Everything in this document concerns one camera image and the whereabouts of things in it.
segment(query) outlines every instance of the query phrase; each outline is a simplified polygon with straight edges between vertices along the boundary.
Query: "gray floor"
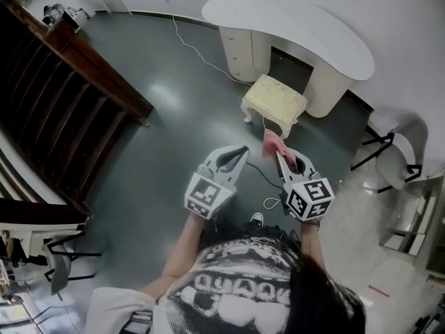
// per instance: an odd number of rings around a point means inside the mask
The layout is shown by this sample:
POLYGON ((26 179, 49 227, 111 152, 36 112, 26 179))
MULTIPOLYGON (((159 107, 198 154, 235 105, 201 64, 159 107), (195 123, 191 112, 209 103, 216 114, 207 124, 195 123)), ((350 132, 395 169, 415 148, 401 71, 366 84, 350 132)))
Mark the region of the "gray floor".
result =
MULTIPOLYGON (((178 22, 184 40, 205 58, 226 69, 219 33, 178 22)), ((243 122, 241 99, 248 86, 235 83, 205 65, 181 44, 169 19, 130 15, 96 15, 84 28, 90 44, 155 107, 148 128, 129 129, 115 148, 88 206, 93 219, 82 249, 103 251, 98 276, 90 284, 70 283, 80 322, 90 290, 98 285, 140 288, 157 277, 186 218, 184 192, 192 173, 215 148, 247 145, 250 162, 276 183, 275 164, 261 157, 263 126, 243 122)), ((273 55, 270 76, 303 92, 307 70, 273 55)), ((323 119, 303 114, 286 139, 306 154, 336 191, 348 173, 364 135, 368 113, 343 98, 323 119)), ((275 129, 270 123, 267 127, 275 129)), ((290 230, 298 226, 280 207, 264 211, 263 200, 277 196, 258 172, 246 166, 230 214, 247 221, 263 212, 266 223, 290 230)))

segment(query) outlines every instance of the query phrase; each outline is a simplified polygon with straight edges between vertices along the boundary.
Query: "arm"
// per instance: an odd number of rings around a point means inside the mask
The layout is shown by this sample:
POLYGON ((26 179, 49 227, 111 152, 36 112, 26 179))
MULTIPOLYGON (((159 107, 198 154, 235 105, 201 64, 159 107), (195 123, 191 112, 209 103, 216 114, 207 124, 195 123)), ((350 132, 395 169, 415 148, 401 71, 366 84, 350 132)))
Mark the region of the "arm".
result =
POLYGON ((190 213, 173 252, 164 266, 161 277, 143 290, 154 299, 162 296, 177 279, 190 271, 197 254, 204 218, 190 213))
POLYGON ((326 270, 316 226, 306 223, 301 224, 301 251, 303 254, 312 257, 320 268, 326 270))

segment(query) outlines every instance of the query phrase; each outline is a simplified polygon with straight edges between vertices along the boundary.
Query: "person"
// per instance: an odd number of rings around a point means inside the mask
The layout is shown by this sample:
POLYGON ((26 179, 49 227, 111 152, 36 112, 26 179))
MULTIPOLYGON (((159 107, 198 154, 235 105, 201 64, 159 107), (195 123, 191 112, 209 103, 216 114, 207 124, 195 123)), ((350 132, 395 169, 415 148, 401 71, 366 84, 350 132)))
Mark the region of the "person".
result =
POLYGON ((158 279, 93 292, 85 334, 357 334, 365 319, 326 273, 313 223, 296 241, 260 213, 241 228, 189 214, 158 279))

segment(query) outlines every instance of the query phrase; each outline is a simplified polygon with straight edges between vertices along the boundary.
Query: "white desk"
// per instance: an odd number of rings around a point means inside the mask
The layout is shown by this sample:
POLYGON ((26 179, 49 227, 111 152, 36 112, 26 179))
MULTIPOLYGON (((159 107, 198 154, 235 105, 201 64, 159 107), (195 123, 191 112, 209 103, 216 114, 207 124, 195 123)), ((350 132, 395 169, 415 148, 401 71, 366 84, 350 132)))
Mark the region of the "white desk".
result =
POLYGON ((303 0, 209 0, 202 16, 220 27, 229 71, 242 81, 268 73, 271 35, 317 55, 303 94, 306 111, 317 118, 331 111, 354 80, 374 73, 363 41, 336 17, 303 0))

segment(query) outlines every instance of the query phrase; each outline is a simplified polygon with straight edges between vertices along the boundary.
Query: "black and white t-shirt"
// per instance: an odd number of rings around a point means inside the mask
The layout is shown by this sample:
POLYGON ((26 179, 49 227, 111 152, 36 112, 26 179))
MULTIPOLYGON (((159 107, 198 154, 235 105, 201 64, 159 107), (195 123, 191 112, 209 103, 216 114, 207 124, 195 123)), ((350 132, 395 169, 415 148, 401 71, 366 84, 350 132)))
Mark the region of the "black and white t-shirt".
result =
MULTIPOLYGON (((240 239, 206 248, 190 272, 158 303, 142 294, 147 297, 146 304, 122 315, 120 323, 113 325, 114 331, 95 334, 283 333, 289 316, 289 279, 296 260, 295 254, 281 250, 272 239, 240 239)), ((141 293, 136 293, 139 300, 141 293)), ((93 317, 101 320, 100 314, 91 315, 90 309, 86 334, 97 330, 88 326, 93 317)))

